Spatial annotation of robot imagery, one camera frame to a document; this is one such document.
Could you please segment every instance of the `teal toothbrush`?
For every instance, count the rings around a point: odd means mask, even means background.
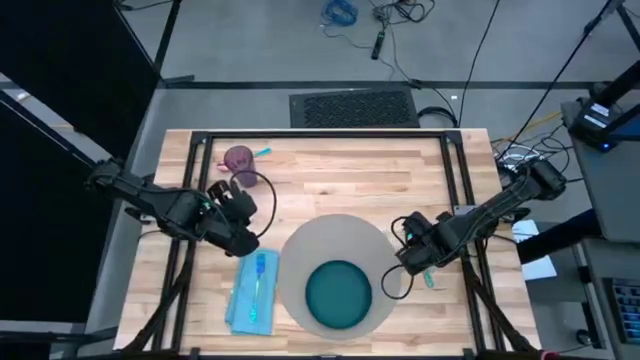
[[[251,313],[249,313],[249,321],[251,321],[252,324],[258,321],[258,294],[260,292],[260,280],[262,279],[262,274],[264,274],[265,261],[264,254],[258,254],[258,258],[256,259],[256,293],[253,296]]]

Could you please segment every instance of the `black grate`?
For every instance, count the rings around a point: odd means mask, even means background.
[[[420,127],[409,89],[291,95],[292,128]]]

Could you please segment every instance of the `purple cup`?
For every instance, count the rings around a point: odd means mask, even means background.
[[[242,172],[243,170],[256,171],[253,162],[253,152],[246,146],[238,145],[224,153],[224,165],[237,176],[240,184],[245,188],[250,188],[258,183],[258,176],[255,173]]]

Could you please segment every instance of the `blue cable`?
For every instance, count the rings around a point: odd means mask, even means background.
[[[322,18],[331,26],[351,26],[358,19],[358,9],[349,0],[329,0],[322,10]]]

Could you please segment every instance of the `white paper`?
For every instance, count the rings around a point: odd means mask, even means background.
[[[538,235],[538,227],[533,220],[522,220],[513,224],[513,239],[516,242],[527,241],[530,237]],[[558,276],[549,256],[522,265],[522,274],[525,280],[535,280]]]

